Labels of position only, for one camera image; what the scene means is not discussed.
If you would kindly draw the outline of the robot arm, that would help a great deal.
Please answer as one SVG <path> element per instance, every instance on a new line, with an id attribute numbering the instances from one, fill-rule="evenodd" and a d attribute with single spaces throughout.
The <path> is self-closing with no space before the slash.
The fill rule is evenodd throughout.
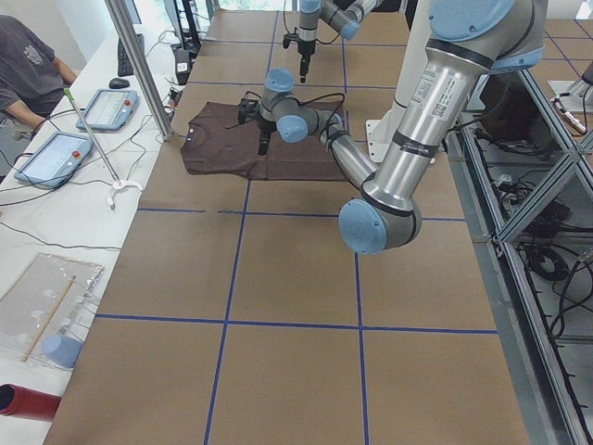
<path id="1" fill-rule="evenodd" d="M 336 37 L 351 40 L 360 29 L 360 24 L 373 10 L 383 4 L 382 0 L 353 1 L 346 9 L 340 8 L 334 1 L 307 0 L 300 1 L 297 26 L 283 36 L 283 48 L 287 49 L 291 43 L 296 43 L 300 55 L 299 80 L 304 83 L 309 74 L 309 64 L 315 54 L 316 45 L 322 42 L 318 39 L 318 26 L 322 21 L 333 29 Z"/>
<path id="2" fill-rule="evenodd" d="M 289 70 L 267 74 L 258 113 L 287 143 L 320 140 L 360 197 L 340 210 L 348 247 L 376 254 L 411 242 L 422 215 L 413 195 L 478 80 L 535 66 L 543 55 L 544 1 L 430 1 L 414 26 L 426 26 L 417 85 L 380 163 L 360 150 L 329 110 L 306 107 Z"/>

